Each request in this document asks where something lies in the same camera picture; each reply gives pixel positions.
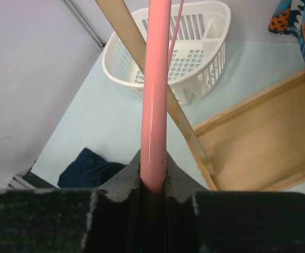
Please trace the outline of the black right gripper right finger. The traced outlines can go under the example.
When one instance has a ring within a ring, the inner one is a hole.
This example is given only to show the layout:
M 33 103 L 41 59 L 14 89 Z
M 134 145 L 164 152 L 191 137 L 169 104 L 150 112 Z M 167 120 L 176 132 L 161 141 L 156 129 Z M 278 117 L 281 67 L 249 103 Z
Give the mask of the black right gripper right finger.
M 305 194 L 210 191 L 167 157 L 165 252 L 305 252 Z

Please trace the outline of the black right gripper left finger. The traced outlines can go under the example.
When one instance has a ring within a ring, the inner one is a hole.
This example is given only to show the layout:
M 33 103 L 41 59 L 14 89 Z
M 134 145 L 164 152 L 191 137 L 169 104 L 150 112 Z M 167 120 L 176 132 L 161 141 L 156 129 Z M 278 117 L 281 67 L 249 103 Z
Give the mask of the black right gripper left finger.
M 139 160 L 98 188 L 0 190 L 0 252 L 140 252 Z

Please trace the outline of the navy blue shorts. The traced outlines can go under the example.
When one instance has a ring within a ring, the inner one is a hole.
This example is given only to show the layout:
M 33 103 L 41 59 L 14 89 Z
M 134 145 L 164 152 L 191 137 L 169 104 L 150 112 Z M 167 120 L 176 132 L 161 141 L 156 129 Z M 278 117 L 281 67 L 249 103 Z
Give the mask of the navy blue shorts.
M 61 189 L 97 188 L 125 167 L 125 164 L 109 162 L 90 149 L 84 148 L 60 174 L 57 185 Z

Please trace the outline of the pink clothes hanger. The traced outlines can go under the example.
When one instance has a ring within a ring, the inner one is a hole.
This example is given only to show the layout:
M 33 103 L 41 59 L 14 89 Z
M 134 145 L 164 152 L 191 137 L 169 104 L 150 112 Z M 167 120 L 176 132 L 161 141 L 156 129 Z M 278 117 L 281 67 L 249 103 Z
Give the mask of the pink clothes hanger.
M 140 177 L 161 193 L 166 174 L 167 89 L 171 1 L 150 1 L 142 107 Z

